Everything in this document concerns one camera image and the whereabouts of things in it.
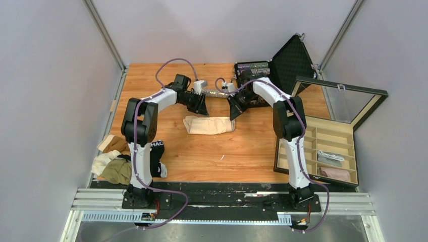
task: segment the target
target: wooden compartment box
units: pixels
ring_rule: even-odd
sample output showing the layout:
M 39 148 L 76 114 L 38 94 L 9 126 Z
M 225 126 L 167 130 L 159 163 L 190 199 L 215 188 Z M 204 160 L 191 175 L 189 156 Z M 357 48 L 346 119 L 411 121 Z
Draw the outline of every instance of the wooden compartment box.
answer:
M 322 86 L 325 105 L 330 119 L 306 116 L 306 133 L 304 136 L 305 162 L 309 176 L 320 182 L 356 187 L 358 165 L 354 132 L 385 100 L 388 93 L 383 90 L 356 87 L 305 77 L 297 77 L 292 96 L 295 96 L 301 85 Z M 341 166 L 318 161 L 318 151 L 335 153 L 343 157 Z M 349 173 L 347 180 L 339 180 L 321 174 L 321 168 L 334 168 Z M 289 173 L 287 154 L 284 144 L 277 139 L 274 171 Z

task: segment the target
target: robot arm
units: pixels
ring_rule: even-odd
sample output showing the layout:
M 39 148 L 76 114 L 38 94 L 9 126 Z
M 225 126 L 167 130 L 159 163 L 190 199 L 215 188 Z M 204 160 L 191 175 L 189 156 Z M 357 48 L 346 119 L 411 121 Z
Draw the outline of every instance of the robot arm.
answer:
M 183 75 L 177 75 L 173 83 L 166 85 L 159 95 L 149 98 L 131 98 L 128 101 L 124 120 L 122 122 L 121 132 L 125 136 L 131 150 L 131 185 L 133 193 L 150 203 L 145 199 L 147 189 L 139 182 L 137 176 L 146 185 L 152 182 L 150 174 L 150 146 L 156 136 L 157 114 L 170 105 L 176 103 L 187 106 L 187 110 L 201 115 L 208 115 L 205 104 L 205 94 L 187 91 L 190 79 Z M 144 120 L 138 120 L 136 126 L 137 149 L 134 150 L 134 118 L 138 103 L 146 99 L 138 108 L 138 116 L 144 116 Z
M 245 81 L 259 79 L 263 82 L 253 82 L 247 85 L 245 89 L 228 96 L 230 119 L 233 120 L 242 114 L 254 97 L 257 95 L 262 97 L 274 110 L 274 130 L 275 134 L 280 139 L 280 143 L 284 144 L 286 149 L 289 166 L 289 183 L 295 189 L 295 202 L 300 203 L 312 198 L 313 190 L 311 182 L 303 175 L 303 172 L 308 174 L 303 152 L 304 138 L 300 139 L 299 147 L 297 147 L 297 139 L 303 132 L 302 126 L 295 116 L 295 113 L 287 113 L 291 112 L 292 109 L 283 96 L 291 101 L 306 127 L 302 100 L 300 97 L 292 97 L 280 90 L 281 94 L 278 93 L 278 90 L 268 85 L 273 85 L 273 83 L 263 74 L 253 75 L 251 71 L 244 71 L 242 73 L 242 79 Z M 300 157 L 298 157 L 297 149 L 301 151 Z

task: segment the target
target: white wall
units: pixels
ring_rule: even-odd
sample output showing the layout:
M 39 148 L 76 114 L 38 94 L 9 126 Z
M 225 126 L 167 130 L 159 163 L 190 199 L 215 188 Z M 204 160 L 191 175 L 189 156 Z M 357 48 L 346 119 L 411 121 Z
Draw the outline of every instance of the white wall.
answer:
M 124 62 L 271 59 L 296 32 L 321 63 L 354 0 L 94 0 Z
M 58 241 L 120 71 L 82 1 L 0 2 L 0 240 Z
M 367 0 L 326 69 L 327 80 L 389 92 L 355 133 L 361 190 L 388 242 L 426 241 L 427 9 Z

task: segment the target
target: pile of clothes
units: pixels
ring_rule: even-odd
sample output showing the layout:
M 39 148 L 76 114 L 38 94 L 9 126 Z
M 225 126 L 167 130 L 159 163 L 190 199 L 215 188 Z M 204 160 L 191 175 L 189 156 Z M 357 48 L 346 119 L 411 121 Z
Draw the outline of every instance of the pile of clothes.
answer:
M 128 142 L 121 137 L 108 135 L 98 145 L 102 154 L 92 164 L 92 173 L 113 184 L 128 185 L 131 181 L 131 152 Z M 150 147 L 150 173 L 152 177 L 167 177 L 167 168 L 161 162 L 165 152 L 162 140 L 153 141 Z

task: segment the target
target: gray fabric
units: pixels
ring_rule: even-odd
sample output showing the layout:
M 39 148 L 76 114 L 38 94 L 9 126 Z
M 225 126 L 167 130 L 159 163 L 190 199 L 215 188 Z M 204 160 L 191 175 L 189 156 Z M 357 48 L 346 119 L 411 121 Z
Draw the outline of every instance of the gray fabric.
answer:
M 328 158 L 325 158 L 322 156 L 318 156 L 318 161 L 325 163 L 325 164 L 342 167 L 342 163 L 340 163 L 340 161 L 338 161 L 338 160 L 333 160 L 333 159 L 328 159 Z

